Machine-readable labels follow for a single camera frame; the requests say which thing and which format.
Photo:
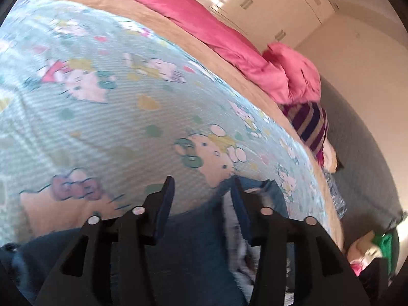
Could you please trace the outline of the purple striped pillow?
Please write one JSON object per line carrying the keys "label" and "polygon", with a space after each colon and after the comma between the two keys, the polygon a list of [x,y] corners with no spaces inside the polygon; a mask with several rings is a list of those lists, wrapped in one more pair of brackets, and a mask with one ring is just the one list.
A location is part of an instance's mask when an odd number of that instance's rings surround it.
{"label": "purple striped pillow", "polygon": [[309,147],[318,164],[323,167],[324,141],[329,127],[326,110],[319,102],[311,101],[279,107],[301,140]]}

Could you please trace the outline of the pink duvet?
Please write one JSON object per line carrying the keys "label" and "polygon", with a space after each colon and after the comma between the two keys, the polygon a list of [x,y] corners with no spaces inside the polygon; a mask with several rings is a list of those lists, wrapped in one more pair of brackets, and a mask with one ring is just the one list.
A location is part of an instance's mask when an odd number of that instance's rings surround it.
{"label": "pink duvet", "polygon": [[240,32],[215,18],[197,0],[135,0],[194,36],[278,104],[320,101],[315,65],[285,44],[272,42],[260,53]]}

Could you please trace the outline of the grey padded headboard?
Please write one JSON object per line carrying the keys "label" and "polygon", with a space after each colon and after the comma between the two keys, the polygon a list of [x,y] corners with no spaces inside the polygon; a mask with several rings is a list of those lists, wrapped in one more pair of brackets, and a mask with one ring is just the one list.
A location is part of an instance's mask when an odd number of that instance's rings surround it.
{"label": "grey padded headboard", "polygon": [[347,210],[341,219],[345,247],[369,231],[383,233],[402,222],[395,182],[373,135],[351,105],[321,78],[321,105],[328,114],[328,140],[340,170],[334,179]]}

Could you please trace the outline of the light blue cartoon cat blanket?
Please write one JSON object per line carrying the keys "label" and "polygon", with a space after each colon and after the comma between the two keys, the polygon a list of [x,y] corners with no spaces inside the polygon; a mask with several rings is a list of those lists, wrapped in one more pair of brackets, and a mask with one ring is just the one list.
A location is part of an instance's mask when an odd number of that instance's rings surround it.
{"label": "light blue cartoon cat blanket", "polygon": [[176,181],[172,213],[233,175],[275,180],[289,216],[330,233],[309,156],[182,48],[132,19],[27,0],[1,25],[1,242],[38,236],[36,195],[122,215]]}

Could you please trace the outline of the tan bed sheet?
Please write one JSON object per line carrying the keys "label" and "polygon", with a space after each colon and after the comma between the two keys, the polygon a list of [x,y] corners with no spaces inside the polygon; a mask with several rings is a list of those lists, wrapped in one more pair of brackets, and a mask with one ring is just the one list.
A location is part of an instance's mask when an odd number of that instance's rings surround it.
{"label": "tan bed sheet", "polygon": [[313,173],[325,200],[325,210],[328,214],[330,236],[335,244],[342,249],[345,244],[345,236],[339,217],[337,216],[326,179],[320,165],[304,144],[288,119],[283,115],[277,104],[263,92],[258,86],[247,80],[240,71],[225,61],[203,42],[177,26],[168,18],[149,9],[135,0],[65,0],[132,19],[153,30],[157,35],[173,42],[185,52],[193,56],[207,69],[226,81],[234,90],[239,92],[255,106],[271,117],[299,143],[309,156],[313,167]]}

